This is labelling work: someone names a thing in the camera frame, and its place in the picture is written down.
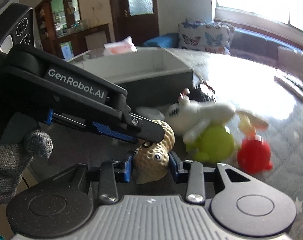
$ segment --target gloved hand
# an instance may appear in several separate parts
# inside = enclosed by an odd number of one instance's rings
[[[33,130],[22,144],[0,145],[0,204],[7,204],[15,195],[22,173],[37,154],[49,159],[53,143],[42,130]]]

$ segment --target pillow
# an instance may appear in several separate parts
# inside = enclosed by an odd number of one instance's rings
[[[221,22],[213,22],[213,21],[205,21],[202,19],[197,19],[195,17],[186,17],[186,22],[188,23],[208,23],[208,24],[222,24],[222,25],[227,25],[230,29],[230,40],[232,41],[234,33],[235,33],[235,27],[229,23],[221,23]]]
[[[303,52],[278,46],[278,68],[303,82]]]
[[[179,48],[229,55],[234,29],[227,25],[207,22],[179,24]]]

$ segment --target green rubber toy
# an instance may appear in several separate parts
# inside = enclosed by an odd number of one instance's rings
[[[234,137],[224,125],[210,125],[193,143],[186,144],[186,151],[196,153],[192,159],[201,163],[217,163],[231,156],[235,150]]]

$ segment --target blue cushion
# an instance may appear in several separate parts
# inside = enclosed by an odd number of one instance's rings
[[[235,28],[231,48],[265,56],[267,50],[267,41],[265,36],[262,34]]]
[[[144,47],[177,48],[178,33],[167,33],[144,42]]]

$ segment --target toy eye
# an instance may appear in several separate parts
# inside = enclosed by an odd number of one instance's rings
[[[156,153],[156,154],[154,155],[154,160],[155,160],[156,162],[160,163],[160,162],[161,162],[161,154]]]
[[[144,142],[144,143],[142,144],[142,147],[144,147],[144,148],[149,148],[150,146],[152,146],[152,143],[151,143],[151,142]]]

